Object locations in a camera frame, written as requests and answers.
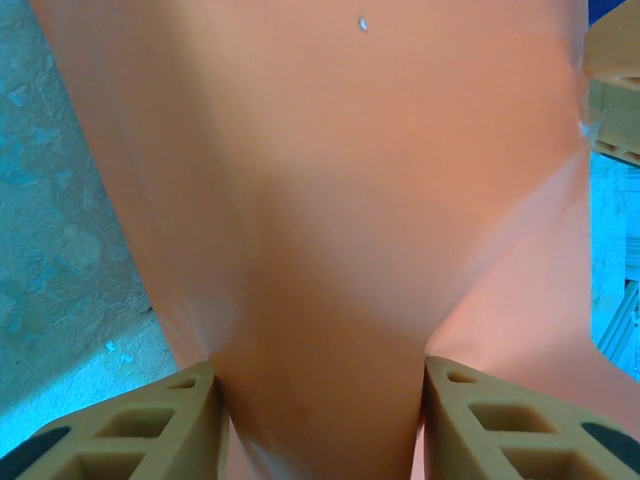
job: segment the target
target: rectangular hole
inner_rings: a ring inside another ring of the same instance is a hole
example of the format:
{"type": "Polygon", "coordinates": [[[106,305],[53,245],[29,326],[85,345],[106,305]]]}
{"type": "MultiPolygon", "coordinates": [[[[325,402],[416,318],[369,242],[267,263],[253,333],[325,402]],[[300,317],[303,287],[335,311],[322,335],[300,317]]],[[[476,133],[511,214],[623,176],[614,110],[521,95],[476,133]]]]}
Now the rectangular hole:
{"type": "Polygon", "coordinates": [[[170,386],[171,390],[179,390],[179,389],[188,389],[196,386],[196,379],[194,377],[189,377],[181,382],[176,383],[175,385],[170,386]]]}
{"type": "Polygon", "coordinates": [[[476,403],[470,405],[469,409],[484,429],[492,432],[555,432],[555,429],[531,407],[476,403]]]}
{"type": "Polygon", "coordinates": [[[142,453],[80,454],[52,480],[129,480],[143,458],[142,453]]]}
{"type": "Polygon", "coordinates": [[[175,414],[172,408],[134,408],[118,413],[97,437],[156,438],[175,414]]]}
{"type": "Polygon", "coordinates": [[[602,142],[600,140],[596,140],[595,146],[605,153],[615,153],[616,150],[618,150],[618,147],[615,145],[611,145],[610,143],[602,142]]]}
{"type": "Polygon", "coordinates": [[[607,480],[574,451],[512,448],[502,453],[525,480],[607,480]]]}
{"type": "Polygon", "coordinates": [[[635,87],[640,87],[640,77],[626,77],[626,78],[623,78],[622,81],[630,83],[635,87]]]}
{"type": "Polygon", "coordinates": [[[450,382],[453,383],[477,383],[478,381],[475,378],[470,377],[469,375],[465,375],[461,372],[449,372],[447,373],[447,378],[450,382]]]}
{"type": "Polygon", "coordinates": [[[625,158],[628,158],[632,162],[640,163],[640,153],[625,152],[622,156],[625,157],[625,158]]]}

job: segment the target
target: black rubber pad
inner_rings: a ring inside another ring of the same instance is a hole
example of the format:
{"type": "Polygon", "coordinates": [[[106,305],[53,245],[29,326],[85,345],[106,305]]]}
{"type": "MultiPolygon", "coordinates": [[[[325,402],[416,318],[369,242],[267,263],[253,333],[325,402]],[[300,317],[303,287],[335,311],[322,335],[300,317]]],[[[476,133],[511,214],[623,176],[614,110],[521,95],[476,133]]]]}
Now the black rubber pad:
{"type": "Polygon", "coordinates": [[[16,480],[70,431],[71,427],[55,428],[21,443],[0,458],[0,479],[16,480]]]}
{"type": "Polygon", "coordinates": [[[640,478],[640,443],[625,433],[597,423],[583,423],[582,428],[640,478]]]}

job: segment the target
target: orange plastic sheet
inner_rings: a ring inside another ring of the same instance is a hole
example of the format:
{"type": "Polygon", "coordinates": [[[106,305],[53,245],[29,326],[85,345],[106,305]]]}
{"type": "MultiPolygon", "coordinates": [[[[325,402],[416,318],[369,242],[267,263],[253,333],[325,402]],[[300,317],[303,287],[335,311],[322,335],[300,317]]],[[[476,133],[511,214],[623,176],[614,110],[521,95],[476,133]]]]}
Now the orange plastic sheet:
{"type": "Polygon", "coordinates": [[[408,478],[425,346],[640,434],[590,340],[584,0],[32,4],[255,478],[408,478]]]}

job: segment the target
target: concrete floor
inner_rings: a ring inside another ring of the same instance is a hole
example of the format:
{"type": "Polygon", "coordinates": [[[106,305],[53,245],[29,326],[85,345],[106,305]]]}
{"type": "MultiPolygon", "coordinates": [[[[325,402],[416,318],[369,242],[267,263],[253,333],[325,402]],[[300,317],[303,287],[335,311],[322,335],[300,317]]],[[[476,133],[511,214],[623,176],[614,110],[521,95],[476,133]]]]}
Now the concrete floor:
{"type": "MultiPolygon", "coordinates": [[[[627,172],[593,159],[596,338],[623,293],[627,172]]],[[[0,0],[0,367],[0,456],[175,370],[26,0],[0,0]]]]}

